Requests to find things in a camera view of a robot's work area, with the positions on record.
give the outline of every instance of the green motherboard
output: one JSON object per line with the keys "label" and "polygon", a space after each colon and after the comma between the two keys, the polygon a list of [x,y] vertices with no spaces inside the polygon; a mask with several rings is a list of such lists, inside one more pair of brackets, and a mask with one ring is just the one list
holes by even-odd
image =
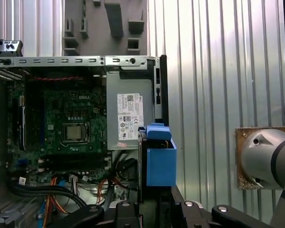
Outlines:
{"label": "green motherboard", "polygon": [[77,173],[85,181],[107,174],[104,86],[48,89],[12,82],[8,110],[6,167],[13,176],[38,183],[55,173]]}

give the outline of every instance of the corrugated metal wall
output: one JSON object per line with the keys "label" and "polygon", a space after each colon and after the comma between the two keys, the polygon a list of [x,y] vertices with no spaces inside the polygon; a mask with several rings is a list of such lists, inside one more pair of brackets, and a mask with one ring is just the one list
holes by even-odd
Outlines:
{"label": "corrugated metal wall", "polygon": [[237,127],[285,124],[282,0],[149,0],[149,53],[168,56],[178,186],[207,209],[269,222],[280,192],[237,188]]}
{"label": "corrugated metal wall", "polygon": [[64,0],[0,0],[0,38],[22,40],[23,54],[61,56]]}

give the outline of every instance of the blue plastic bracket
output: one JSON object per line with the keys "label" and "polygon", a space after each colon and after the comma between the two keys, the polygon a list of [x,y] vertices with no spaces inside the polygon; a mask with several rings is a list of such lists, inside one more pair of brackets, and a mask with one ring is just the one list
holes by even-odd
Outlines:
{"label": "blue plastic bracket", "polygon": [[171,140],[170,128],[162,123],[152,123],[147,126],[147,139],[153,140]]}
{"label": "blue plastic bracket", "polygon": [[170,141],[170,148],[147,149],[147,186],[172,187],[176,185],[177,149],[169,127],[161,123],[146,129],[147,139]]}

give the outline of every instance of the cpu socket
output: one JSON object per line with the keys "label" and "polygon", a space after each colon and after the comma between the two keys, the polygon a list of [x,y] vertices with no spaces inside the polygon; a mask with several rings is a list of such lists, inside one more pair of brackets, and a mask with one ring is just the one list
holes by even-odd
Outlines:
{"label": "cpu socket", "polygon": [[89,143],[90,123],[63,123],[64,143]]}

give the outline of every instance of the power supply label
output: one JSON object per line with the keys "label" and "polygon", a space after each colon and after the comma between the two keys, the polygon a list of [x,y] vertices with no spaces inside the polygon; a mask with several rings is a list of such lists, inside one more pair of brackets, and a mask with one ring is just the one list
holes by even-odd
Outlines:
{"label": "power supply label", "polygon": [[117,94],[118,140],[137,140],[143,126],[143,97],[139,94]]}

